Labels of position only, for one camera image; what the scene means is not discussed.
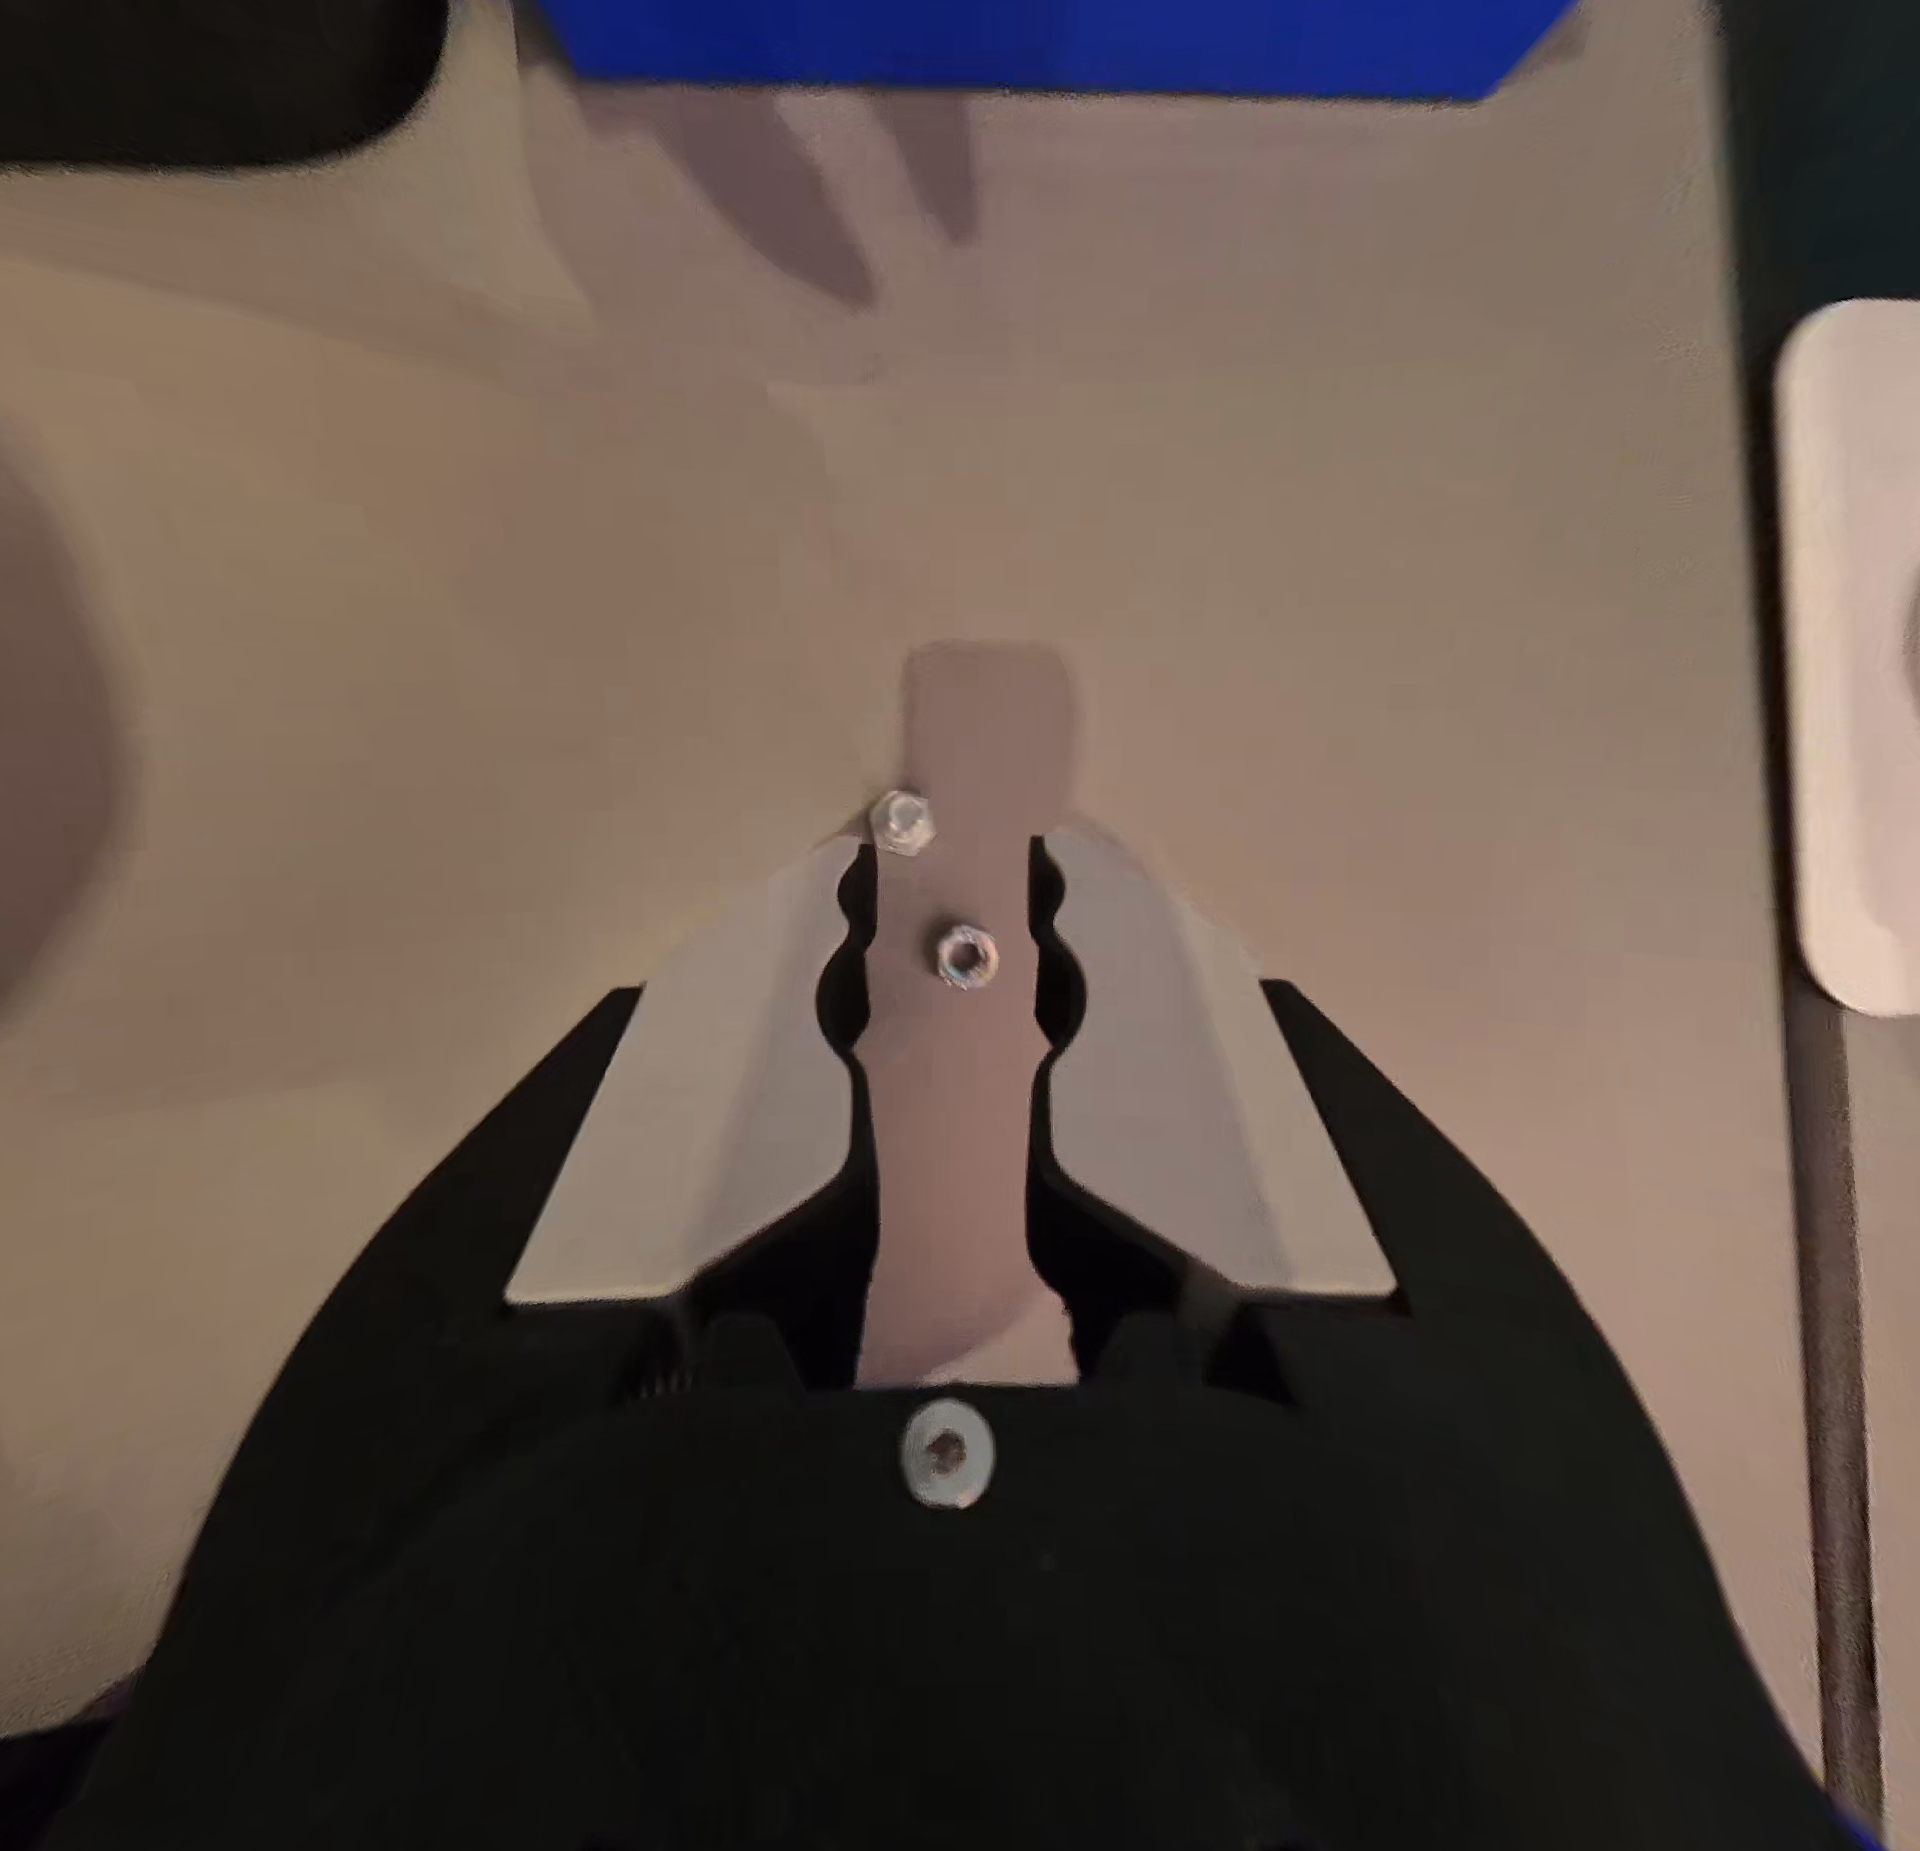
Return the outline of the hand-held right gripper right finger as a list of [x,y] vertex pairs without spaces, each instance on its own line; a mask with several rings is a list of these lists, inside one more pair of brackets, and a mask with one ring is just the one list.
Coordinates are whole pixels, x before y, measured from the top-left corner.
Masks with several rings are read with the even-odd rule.
[[1385,1307],[1396,1276],[1231,931],[1101,833],[1029,843],[1029,1261],[1089,1378],[1119,1327],[1199,1353],[1253,1303]]

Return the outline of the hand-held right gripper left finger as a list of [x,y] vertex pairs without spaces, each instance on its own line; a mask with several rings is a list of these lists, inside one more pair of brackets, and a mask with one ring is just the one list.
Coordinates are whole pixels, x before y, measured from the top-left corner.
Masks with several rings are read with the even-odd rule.
[[504,1307],[767,1319],[799,1385],[848,1385],[877,1268],[877,856],[780,865],[638,996],[504,1276]]

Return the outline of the blue plastic parts bin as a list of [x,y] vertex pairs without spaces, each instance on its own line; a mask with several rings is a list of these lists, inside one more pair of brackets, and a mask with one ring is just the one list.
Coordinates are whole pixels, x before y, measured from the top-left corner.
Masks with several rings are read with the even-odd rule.
[[591,83],[1484,105],[1574,0],[533,0]]

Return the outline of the instruction sheet on stand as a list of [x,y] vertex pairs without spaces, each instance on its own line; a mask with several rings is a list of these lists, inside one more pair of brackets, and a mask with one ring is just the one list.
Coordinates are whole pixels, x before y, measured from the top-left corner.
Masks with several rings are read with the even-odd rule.
[[1854,1016],[1920,1016],[1920,300],[1773,355],[1790,913]]

